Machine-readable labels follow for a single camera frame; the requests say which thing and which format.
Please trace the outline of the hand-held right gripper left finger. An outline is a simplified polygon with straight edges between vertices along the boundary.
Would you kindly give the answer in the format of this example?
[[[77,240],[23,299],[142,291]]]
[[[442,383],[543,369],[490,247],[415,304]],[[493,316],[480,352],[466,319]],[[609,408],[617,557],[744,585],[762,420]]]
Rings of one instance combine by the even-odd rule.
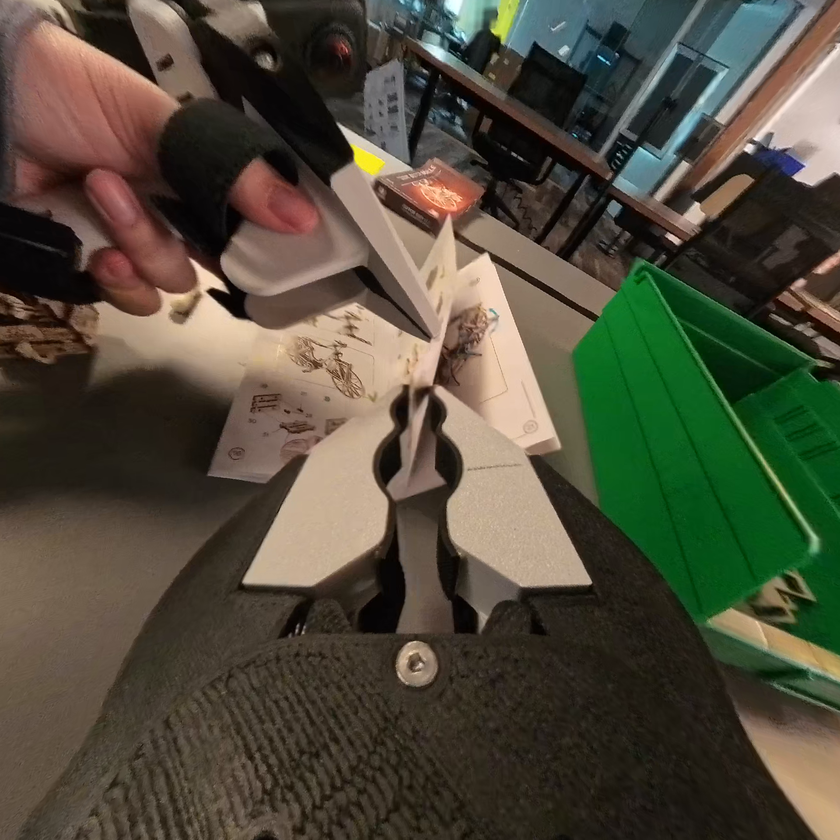
[[[395,412],[405,396],[404,386],[392,389],[302,460],[241,581],[245,591],[332,598],[349,613],[376,597],[394,530],[382,452],[401,433]]]

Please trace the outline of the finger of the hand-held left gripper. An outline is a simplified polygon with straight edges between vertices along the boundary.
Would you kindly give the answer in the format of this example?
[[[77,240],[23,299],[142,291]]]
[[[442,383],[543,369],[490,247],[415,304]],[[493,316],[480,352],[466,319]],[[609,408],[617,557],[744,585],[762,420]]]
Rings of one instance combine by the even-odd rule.
[[[381,298],[399,311],[386,314],[385,320],[421,340],[436,337],[437,304],[360,167],[346,164],[332,175],[330,185],[369,246],[366,266],[382,289]]]

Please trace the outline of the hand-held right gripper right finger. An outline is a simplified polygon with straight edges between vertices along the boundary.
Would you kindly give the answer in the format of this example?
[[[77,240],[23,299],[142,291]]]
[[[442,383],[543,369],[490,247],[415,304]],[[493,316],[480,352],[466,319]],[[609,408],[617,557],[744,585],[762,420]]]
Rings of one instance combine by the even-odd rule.
[[[525,451],[442,387],[431,397],[456,597],[489,616],[501,602],[590,593],[592,579]]]

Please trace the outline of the printed instruction booklet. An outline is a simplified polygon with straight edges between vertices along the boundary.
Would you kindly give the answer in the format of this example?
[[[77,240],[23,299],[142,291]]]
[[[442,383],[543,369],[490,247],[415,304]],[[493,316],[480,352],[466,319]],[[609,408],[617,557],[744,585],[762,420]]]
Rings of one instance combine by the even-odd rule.
[[[426,343],[360,303],[262,331],[207,474],[264,483],[398,386],[440,385],[528,455],[561,442],[487,254],[456,265],[448,219],[421,268],[440,328]]]

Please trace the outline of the small brown wooden model box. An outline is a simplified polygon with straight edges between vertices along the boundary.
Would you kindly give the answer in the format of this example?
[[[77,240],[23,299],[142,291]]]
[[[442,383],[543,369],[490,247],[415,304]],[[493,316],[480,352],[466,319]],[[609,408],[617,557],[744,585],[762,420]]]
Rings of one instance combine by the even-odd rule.
[[[1,293],[1,361],[54,364],[96,347],[99,311],[38,297]]]

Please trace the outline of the person's left hand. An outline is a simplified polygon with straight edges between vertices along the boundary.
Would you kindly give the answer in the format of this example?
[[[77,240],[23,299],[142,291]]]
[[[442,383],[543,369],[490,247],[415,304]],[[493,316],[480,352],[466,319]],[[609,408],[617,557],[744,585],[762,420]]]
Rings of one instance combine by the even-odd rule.
[[[161,292],[197,283],[184,243],[145,200],[162,187],[156,151],[177,102],[71,33],[42,24],[2,48],[2,200],[18,203],[80,183],[112,247],[88,269],[105,302],[132,316]]]

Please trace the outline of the brown printed box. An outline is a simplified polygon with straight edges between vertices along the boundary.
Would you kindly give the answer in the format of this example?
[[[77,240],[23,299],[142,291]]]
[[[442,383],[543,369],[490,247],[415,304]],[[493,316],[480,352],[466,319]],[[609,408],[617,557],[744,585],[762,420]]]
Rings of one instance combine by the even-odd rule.
[[[431,235],[437,235],[447,220],[455,223],[470,214],[485,191],[439,159],[374,182],[374,192],[385,208]]]

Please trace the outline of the printed paper sheet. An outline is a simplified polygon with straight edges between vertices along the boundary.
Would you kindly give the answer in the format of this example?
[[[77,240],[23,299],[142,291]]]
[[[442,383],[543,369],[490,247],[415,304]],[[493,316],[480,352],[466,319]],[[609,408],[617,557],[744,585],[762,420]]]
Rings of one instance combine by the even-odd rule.
[[[379,149],[405,164],[411,161],[406,129],[403,63],[390,60],[371,69],[365,79],[364,132]]]

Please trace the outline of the green plastic bin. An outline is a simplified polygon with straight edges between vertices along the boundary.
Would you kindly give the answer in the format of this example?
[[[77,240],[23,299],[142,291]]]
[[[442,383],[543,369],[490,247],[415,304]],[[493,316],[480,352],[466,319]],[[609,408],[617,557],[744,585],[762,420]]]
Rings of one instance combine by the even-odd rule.
[[[722,662],[838,710],[838,675],[710,625],[784,571],[838,642],[838,377],[646,261],[573,351],[601,510]]]

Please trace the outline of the long brown table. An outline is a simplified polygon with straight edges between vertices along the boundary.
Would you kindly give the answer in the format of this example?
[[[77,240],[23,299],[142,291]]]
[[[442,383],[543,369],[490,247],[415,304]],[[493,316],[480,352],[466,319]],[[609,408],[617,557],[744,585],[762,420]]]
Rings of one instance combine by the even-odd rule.
[[[749,179],[740,176],[734,185],[724,187],[718,192],[722,197],[710,199],[707,210],[721,210],[747,184]],[[651,197],[640,195],[622,180],[611,185],[606,201],[616,203],[619,210],[612,220],[614,236],[599,241],[598,248],[604,254],[614,256],[616,252],[629,247],[630,243],[642,245],[648,250],[649,260],[661,267],[678,247],[699,233],[707,219],[700,223],[692,223],[676,210]],[[766,326],[770,324],[771,318],[797,325],[806,323],[817,334],[838,343],[838,313],[817,300],[808,300],[804,290],[796,290],[795,286],[801,280],[782,292],[757,317],[749,318]]]
[[[428,78],[408,132],[410,161],[414,159],[417,145],[424,131],[438,81],[444,78],[460,98],[477,108],[481,116],[516,125],[520,131],[544,142],[550,148],[551,160],[555,164],[576,172],[572,187],[540,229],[535,239],[537,244],[543,244],[546,237],[550,235],[587,178],[600,179],[605,184],[610,184],[613,180],[614,173],[603,155],[584,146],[582,142],[553,125],[529,106],[494,87],[488,79],[469,68],[462,60],[440,47],[426,45],[408,36],[402,38],[402,47],[405,56],[415,57],[428,72]]]

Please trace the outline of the background office chair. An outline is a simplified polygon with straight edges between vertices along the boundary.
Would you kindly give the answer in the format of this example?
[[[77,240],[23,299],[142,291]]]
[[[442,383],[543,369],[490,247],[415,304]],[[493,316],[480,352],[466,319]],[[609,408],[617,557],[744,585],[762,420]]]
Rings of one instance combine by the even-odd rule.
[[[585,74],[538,44],[532,44],[508,95],[554,127],[563,129],[585,81]],[[484,121],[480,114],[470,136],[471,147],[478,155],[471,164],[490,174],[479,206],[495,218],[504,214],[518,230],[518,217],[497,194],[498,185],[509,186],[516,193],[522,191],[519,183],[540,186],[549,178],[557,161],[550,147],[525,129],[511,127],[500,119],[491,119],[489,127],[484,129],[481,126]]]

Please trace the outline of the flat cardboard piece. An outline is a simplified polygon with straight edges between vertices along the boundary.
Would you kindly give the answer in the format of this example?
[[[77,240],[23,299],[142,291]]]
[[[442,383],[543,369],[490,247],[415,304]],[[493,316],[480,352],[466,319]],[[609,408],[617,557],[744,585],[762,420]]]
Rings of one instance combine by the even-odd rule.
[[[806,637],[805,619],[820,602],[798,570],[786,570],[734,606],[710,619],[710,625],[764,651],[838,676],[838,644]]]

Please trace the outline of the black mesh office chair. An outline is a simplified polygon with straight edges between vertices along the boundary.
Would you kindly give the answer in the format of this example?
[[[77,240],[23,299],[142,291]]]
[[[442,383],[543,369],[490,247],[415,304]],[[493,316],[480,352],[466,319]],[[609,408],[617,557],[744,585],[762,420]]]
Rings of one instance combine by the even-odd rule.
[[[749,184],[721,210],[704,210],[699,233],[662,268],[747,318],[838,252],[838,175],[807,185],[741,154],[696,200],[707,206],[742,175]]]

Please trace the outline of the blue storage bins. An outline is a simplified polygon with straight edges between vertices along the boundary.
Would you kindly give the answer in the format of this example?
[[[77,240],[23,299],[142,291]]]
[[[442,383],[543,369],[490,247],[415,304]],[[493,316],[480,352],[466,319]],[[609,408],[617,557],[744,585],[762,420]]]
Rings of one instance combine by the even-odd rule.
[[[783,149],[760,148],[752,157],[765,169],[793,177],[805,168],[805,160],[793,147]]]

